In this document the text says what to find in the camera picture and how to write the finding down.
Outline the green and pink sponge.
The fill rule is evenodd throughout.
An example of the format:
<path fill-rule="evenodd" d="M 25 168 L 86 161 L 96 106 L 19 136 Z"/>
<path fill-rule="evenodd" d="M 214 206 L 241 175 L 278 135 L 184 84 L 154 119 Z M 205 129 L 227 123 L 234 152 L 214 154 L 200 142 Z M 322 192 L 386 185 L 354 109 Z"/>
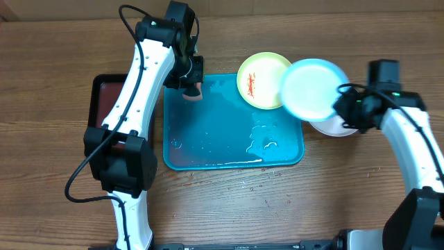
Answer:
<path fill-rule="evenodd" d="M 201 83 L 196 83 L 193 87 L 187 88 L 183 94 L 183 98 L 188 101 L 200 101 L 203 99 Z"/>

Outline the white plate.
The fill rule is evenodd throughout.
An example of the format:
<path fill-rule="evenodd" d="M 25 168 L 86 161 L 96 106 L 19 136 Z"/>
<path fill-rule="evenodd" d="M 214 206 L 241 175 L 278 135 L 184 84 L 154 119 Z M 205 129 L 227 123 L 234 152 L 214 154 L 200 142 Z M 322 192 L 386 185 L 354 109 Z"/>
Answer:
<path fill-rule="evenodd" d="M 336 115 L 323 122 L 310 122 L 310 124 L 319 132 L 331 137 L 345 137 L 357 132 L 357 129 L 344 128 L 344 120 Z"/>

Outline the light blue plate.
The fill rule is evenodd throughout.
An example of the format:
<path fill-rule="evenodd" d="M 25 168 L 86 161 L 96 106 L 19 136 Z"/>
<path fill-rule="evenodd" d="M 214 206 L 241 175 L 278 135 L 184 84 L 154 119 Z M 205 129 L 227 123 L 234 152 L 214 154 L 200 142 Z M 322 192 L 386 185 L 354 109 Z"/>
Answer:
<path fill-rule="evenodd" d="M 308 58 L 293 63 L 282 75 L 279 98 L 294 117 L 323 122 L 336 115 L 333 105 L 338 86 L 348 83 L 345 72 L 333 62 Z"/>

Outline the yellow-green plate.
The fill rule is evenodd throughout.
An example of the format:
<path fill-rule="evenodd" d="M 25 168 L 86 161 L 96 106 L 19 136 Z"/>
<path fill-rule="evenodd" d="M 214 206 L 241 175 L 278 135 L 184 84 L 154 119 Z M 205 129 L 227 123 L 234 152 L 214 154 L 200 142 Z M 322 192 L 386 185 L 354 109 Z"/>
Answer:
<path fill-rule="evenodd" d="M 237 72 L 237 88 L 242 98 L 263 110 L 280 108 L 280 81 L 291 66 L 284 56 L 273 52 L 248 57 Z"/>

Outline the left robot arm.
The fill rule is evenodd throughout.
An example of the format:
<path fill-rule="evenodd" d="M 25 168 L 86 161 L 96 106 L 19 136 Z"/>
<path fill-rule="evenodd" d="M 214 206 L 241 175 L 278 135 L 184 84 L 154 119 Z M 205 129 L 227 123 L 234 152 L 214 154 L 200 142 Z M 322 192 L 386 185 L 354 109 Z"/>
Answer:
<path fill-rule="evenodd" d="M 148 143 L 155 104 L 163 87 L 181 89 L 200 99 L 204 58 L 197 55 L 198 27 L 188 4 L 171 1 L 163 18 L 144 14 L 129 32 L 135 41 L 132 65 L 111 111 L 98 124 L 99 100 L 92 99 L 84 134 L 85 159 L 73 173 L 89 165 L 92 176 L 112 202 L 117 241 L 111 249 L 149 249 L 153 232 L 148 224 L 147 192 L 157 171 L 157 158 Z"/>

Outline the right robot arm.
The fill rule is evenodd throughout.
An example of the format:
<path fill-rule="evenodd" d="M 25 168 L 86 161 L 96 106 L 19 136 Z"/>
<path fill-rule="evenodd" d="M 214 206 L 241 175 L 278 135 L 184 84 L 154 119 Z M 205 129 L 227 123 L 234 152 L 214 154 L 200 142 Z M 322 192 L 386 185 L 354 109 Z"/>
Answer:
<path fill-rule="evenodd" d="M 404 181 L 406 197 L 382 229 L 342 230 L 333 249 L 442 249 L 443 154 L 417 92 L 400 83 L 396 60 L 368 64 L 366 85 L 345 83 L 333 108 L 344 128 L 380 130 L 388 140 Z"/>

